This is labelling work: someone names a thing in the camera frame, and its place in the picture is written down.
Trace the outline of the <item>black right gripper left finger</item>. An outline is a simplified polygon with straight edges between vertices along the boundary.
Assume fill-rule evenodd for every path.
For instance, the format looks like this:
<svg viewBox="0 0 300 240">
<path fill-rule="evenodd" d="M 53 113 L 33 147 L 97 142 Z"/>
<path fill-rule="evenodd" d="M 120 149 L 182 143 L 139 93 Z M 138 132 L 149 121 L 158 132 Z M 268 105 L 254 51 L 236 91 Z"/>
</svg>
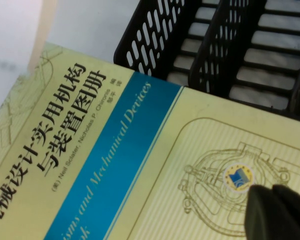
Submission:
<svg viewBox="0 0 300 240">
<path fill-rule="evenodd" d="M 248 191 L 244 219 L 248 240 L 291 240 L 294 237 L 290 215 L 271 189 L 253 185 Z"/>
</svg>

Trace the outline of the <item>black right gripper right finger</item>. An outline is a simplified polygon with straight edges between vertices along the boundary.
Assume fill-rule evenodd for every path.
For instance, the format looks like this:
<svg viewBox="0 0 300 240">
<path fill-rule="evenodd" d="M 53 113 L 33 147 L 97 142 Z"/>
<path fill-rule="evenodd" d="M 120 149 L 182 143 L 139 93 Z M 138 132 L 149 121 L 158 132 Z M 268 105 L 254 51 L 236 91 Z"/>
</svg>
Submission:
<svg viewBox="0 0 300 240">
<path fill-rule="evenodd" d="M 275 184 L 272 192 L 283 204 L 283 229 L 285 240 L 300 240 L 300 194 L 291 188 Z"/>
</svg>

